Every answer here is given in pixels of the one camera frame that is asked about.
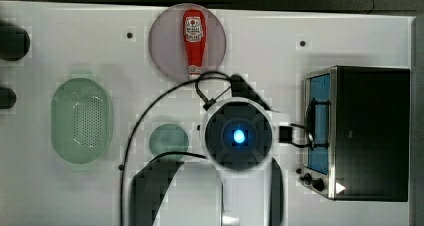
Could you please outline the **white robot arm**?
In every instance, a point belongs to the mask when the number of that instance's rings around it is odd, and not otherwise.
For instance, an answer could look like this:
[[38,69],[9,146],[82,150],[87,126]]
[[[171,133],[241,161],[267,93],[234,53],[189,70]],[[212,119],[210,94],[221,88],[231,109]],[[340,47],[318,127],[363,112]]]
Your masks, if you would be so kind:
[[125,226],[283,226],[278,126],[258,103],[216,103],[198,126],[200,154],[155,156],[131,180]]

